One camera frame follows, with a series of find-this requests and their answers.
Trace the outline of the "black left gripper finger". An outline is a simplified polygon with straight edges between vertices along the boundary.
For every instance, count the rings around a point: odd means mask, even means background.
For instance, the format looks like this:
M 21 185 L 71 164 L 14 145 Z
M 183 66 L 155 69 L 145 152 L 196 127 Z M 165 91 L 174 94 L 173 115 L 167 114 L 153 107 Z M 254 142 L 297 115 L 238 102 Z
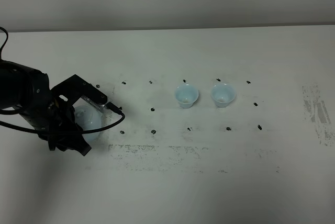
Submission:
M 63 152 L 74 150 L 82 156 L 86 156 L 92 149 L 82 135 L 48 136 L 48 146 L 50 151 L 54 151 L 55 149 Z

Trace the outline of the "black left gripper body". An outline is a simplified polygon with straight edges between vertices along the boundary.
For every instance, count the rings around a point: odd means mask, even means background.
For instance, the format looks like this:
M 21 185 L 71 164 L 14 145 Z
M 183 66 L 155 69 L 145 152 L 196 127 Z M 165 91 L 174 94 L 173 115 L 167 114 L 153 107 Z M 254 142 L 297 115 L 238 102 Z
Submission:
M 38 118 L 41 120 L 38 129 L 47 132 L 54 132 L 54 135 L 39 134 L 47 140 L 48 136 L 64 136 L 69 132 L 78 132 L 79 128 L 74 120 L 74 107 L 70 109 L 59 108 L 56 99 L 51 95 L 42 95 L 36 101 Z

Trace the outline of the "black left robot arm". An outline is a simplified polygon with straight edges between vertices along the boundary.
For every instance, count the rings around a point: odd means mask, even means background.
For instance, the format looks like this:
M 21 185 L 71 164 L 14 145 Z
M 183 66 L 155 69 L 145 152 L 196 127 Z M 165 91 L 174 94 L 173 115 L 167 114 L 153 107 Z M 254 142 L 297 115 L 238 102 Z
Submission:
M 49 87 L 47 74 L 9 61 L 1 61 L 1 114 L 19 114 L 32 126 L 30 133 L 48 143 L 49 150 L 74 150 L 86 155 L 91 146 L 75 122 L 71 94 L 67 100 Z

